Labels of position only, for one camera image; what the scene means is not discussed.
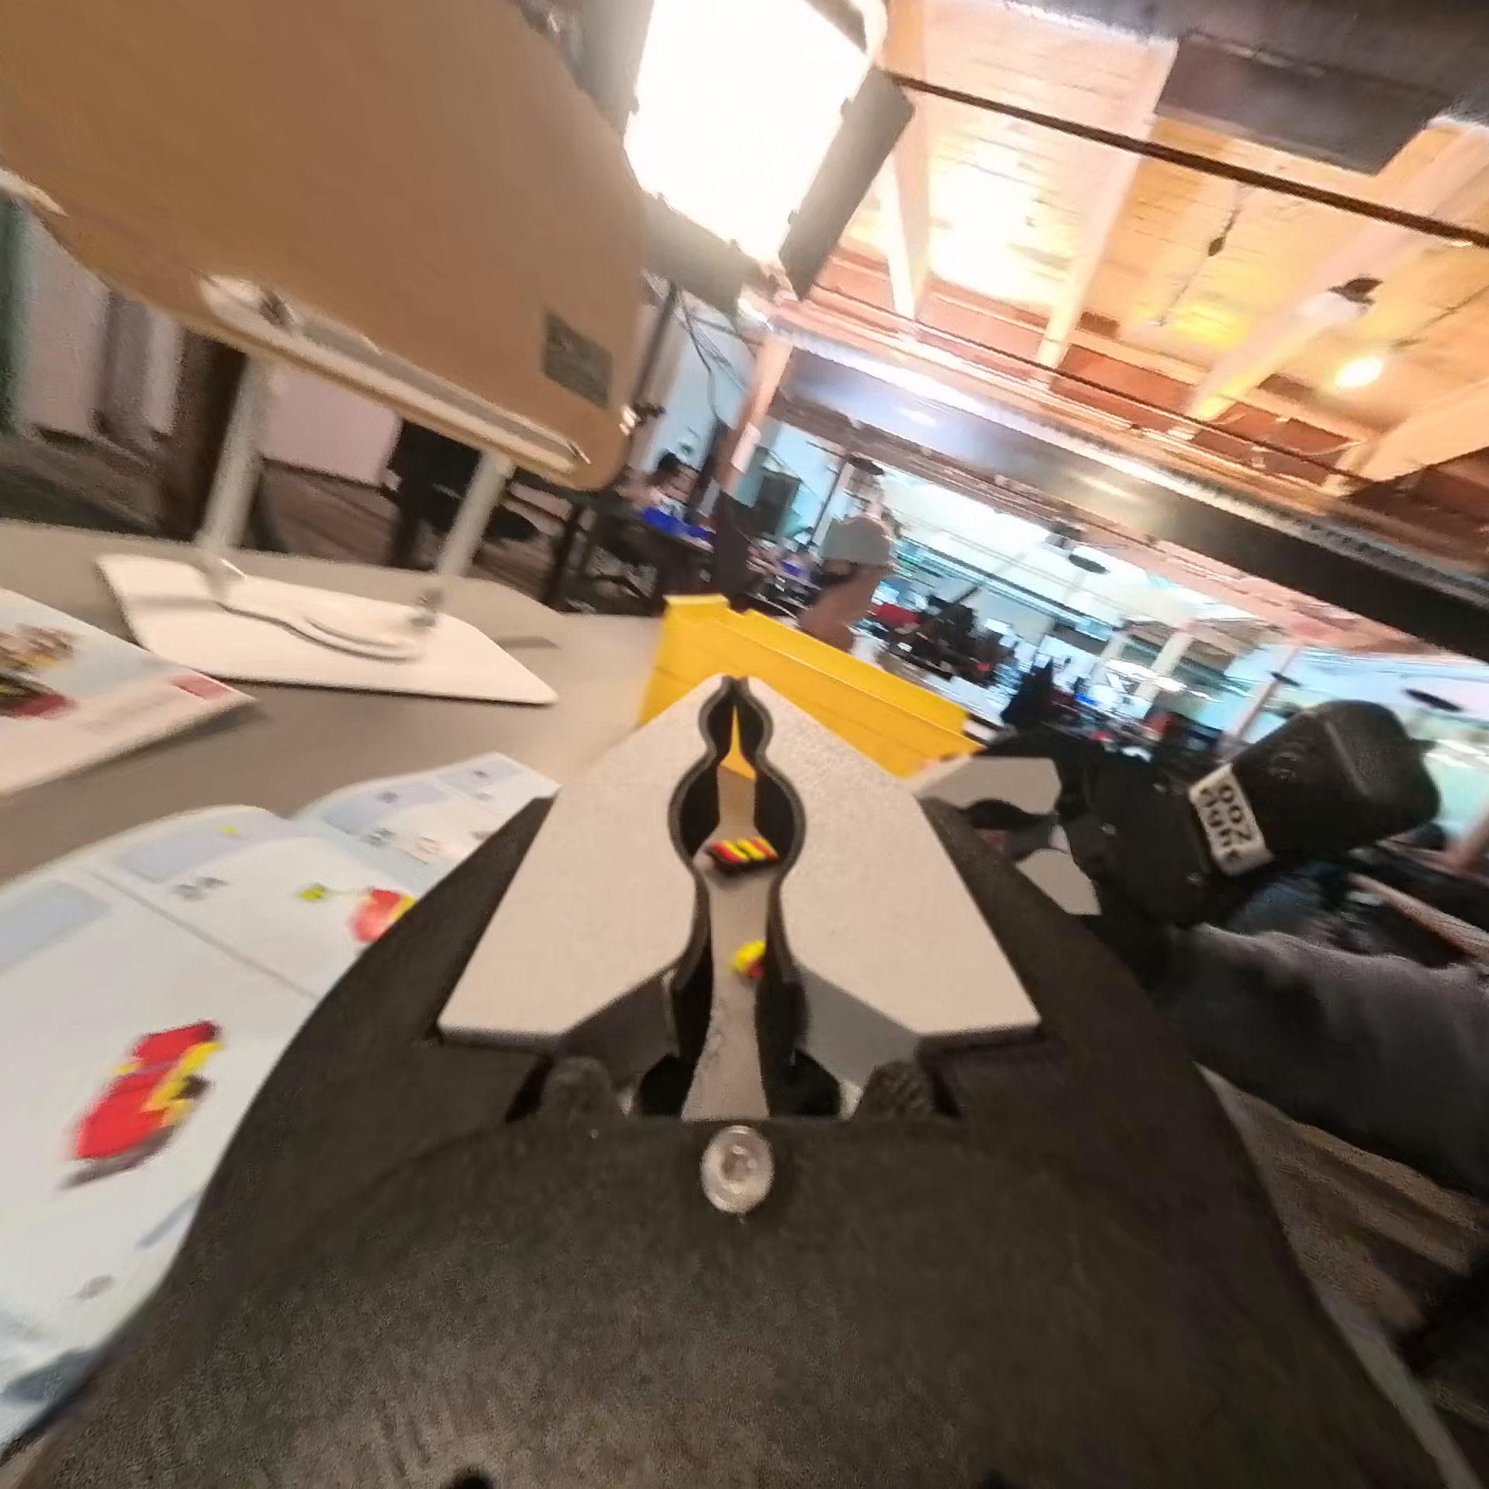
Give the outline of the open instruction booklet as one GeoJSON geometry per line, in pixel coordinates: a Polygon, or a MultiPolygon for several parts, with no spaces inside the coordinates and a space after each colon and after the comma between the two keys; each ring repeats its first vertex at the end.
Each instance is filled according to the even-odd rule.
{"type": "Polygon", "coordinates": [[[297,813],[177,813],[3,888],[3,1446],[159,1288],[235,1127],[334,982],[554,790],[487,753],[297,813]]]}

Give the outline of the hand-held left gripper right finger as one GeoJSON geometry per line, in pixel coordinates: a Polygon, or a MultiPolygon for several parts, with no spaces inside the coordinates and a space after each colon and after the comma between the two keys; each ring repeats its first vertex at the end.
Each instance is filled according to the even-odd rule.
{"type": "Polygon", "coordinates": [[[778,856],[756,992],[769,1086],[799,1056],[864,1086],[886,1065],[1038,1031],[1033,998],[896,776],[753,677],[740,750],[755,826],[778,856]]]}

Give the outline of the yellow plastic bin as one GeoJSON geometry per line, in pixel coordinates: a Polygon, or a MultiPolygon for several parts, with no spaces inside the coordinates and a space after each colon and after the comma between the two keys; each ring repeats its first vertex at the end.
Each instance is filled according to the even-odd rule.
{"type": "Polygon", "coordinates": [[[716,675],[767,684],[893,776],[980,748],[958,703],[712,594],[666,601],[638,723],[716,675]]]}

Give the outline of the bright studio light panel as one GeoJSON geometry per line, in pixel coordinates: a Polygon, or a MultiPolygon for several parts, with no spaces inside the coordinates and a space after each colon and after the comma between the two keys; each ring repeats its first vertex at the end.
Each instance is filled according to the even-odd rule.
{"type": "Polygon", "coordinates": [[[652,3],[625,118],[648,266],[733,310],[802,301],[914,115],[877,1],[652,3]]]}

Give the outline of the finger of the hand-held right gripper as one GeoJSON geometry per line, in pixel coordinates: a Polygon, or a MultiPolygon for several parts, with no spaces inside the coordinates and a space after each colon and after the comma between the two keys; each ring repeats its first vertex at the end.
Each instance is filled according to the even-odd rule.
{"type": "Polygon", "coordinates": [[[1033,849],[1013,867],[1068,914],[1097,918],[1102,913],[1095,884],[1070,852],[1054,847],[1033,849]]]}
{"type": "Polygon", "coordinates": [[[914,797],[953,806],[978,831],[1047,828],[1059,794],[1061,780],[1047,757],[948,757],[912,774],[914,797]]]}

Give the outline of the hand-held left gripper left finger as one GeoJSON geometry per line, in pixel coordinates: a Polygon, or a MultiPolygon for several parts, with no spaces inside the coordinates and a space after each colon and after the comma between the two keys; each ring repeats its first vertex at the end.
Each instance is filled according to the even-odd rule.
{"type": "Polygon", "coordinates": [[[560,787],[437,1030],[475,1044],[701,1044],[733,679],[710,675],[560,787]]]}

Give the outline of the closed instruction booklet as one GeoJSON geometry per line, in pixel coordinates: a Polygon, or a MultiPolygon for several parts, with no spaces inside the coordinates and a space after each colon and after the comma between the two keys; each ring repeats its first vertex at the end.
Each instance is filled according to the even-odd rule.
{"type": "Polygon", "coordinates": [[[1,592],[1,796],[141,751],[251,698],[26,595],[1,592]]]}

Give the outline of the person's right forearm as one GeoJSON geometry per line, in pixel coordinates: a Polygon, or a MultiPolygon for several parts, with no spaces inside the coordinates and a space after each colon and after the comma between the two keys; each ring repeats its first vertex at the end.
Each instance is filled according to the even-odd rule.
{"type": "Polygon", "coordinates": [[[1487,1200],[1485,966],[1198,927],[1168,937],[1153,994],[1231,1086],[1487,1200]]]}

